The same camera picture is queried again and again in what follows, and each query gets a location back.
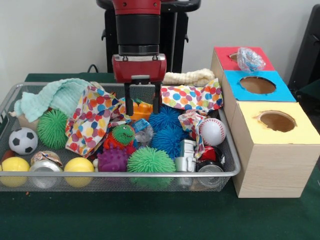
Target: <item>circular hole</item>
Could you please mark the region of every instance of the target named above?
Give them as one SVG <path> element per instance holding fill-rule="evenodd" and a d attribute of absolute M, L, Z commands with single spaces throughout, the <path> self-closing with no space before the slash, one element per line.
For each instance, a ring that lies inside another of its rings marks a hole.
<path fill-rule="evenodd" d="M 268 111 L 261 115 L 260 121 L 263 122 L 269 129 L 280 131 L 283 133 L 289 132 L 295 128 L 295 120 L 281 111 Z"/>
<path fill-rule="evenodd" d="M 240 84 L 253 94 L 271 94 L 276 90 L 276 85 L 264 77 L 247 76 L 240 80 Z"/>
<path fill-rule="evenodd" d="M 237 58 L 237 53 L 233 53 L 229 56 L 231 58 L 232 61 L 238 63 L 238 58 Z"/>

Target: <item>mint green towel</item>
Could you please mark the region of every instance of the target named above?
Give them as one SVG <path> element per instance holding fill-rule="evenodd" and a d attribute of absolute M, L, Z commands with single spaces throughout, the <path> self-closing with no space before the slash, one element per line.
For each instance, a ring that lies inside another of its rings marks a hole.
<path fill-rule="evenodd" d="M 23 92 L 22 99 L 14 104 L 14 111 L 17 117 L 24 114 L 30 123 L 41 117 L 49 107 L 71 117 L 83 91 L 90 85 L 79 78 L 50 82 L 38 94 Z"/>

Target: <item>green tablecloth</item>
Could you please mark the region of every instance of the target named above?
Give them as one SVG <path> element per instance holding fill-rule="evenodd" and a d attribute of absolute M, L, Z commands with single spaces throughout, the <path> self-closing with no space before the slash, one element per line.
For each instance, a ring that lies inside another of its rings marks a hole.
<path fill-rule="evenodd" d="M 30 74 L 27 81 L 104 73 Z M 232 180 L 222 192 L 2 192 L 3 240 L 320 239 L 320 171 L 298 199 L 238 199 Z"/>

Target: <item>wire mesh basket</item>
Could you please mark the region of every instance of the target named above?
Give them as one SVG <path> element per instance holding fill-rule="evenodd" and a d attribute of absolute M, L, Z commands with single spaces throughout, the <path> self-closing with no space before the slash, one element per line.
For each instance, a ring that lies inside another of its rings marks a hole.
<path fill-rule="evenodd" d="M 8 112 L 14 111 L 16 100 L 21 99 L 23 92 L 38 94 L 46 85 L 45 82 L 24 82 L 17 84 L 9 91 L 0 105 L 0 156 L 9 150 L 9 136 L 12 131 L 20 127 L 16 117 Z M 115 92 L 117 98 L 125 96 L 122 84 L 101 84 L 109 92 Z M 133 99 L 151 103 L 154 95 L 153 85 L 133 85 L 130 89 Z M 218 111 L 219 118 L 227 128 L 224 142 L 219 146 L 225 155 L 224 172 L 173 172 L 173 173 L 132 173 L 132 172 L 45 172 L 45 171 L 0 171 L 0 192 L 220 192 L 230 177 L 240 171 L 240 161 L 228 128 L 224 111 Z M 39 142 L 38 151 L 53 151 L 58 154 L 65 164 L 77 154 L 66 150 L 51 150 Z M 33 155 L 21 156 L 30 163 Z M 8 187 L 2 182 L 9 181 L 17 187 Z"/>

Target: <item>polka dot fabric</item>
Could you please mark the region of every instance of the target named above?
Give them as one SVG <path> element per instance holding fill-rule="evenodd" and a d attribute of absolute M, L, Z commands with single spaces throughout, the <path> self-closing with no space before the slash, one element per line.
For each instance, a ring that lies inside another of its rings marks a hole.
<path fill-rule="evenodd" d="M 218 79 L 209 82 L 205 87 L 163 86 L 162 103 L 183 110 L 201 110 L 208 113 L 223 106 L 223 97 Z"/>
<path fill-rule="evenodd" d="M 126 108 L 114 95 L 105 92 L 98 83 L 88 86 L 78 102 L 76 110 L 68 119 L 65 148 L 85 158 L 97 150 L 110 127 L 129 123 Z"/>
<path fill-rule="evenodd" d="M 185 114 L 182 114 L 178 117 L 181 126 L 184 131 L 190 133 L 190 135 L 195 136 L 196 147 L 194 151 L 194 157 L 199 159 L 202 154 L 205 152 L 205 145 L 200 135 L 199 127 L 201 123 L 207 119 L 207 113 L 201 110 L 187 110 Z"/>

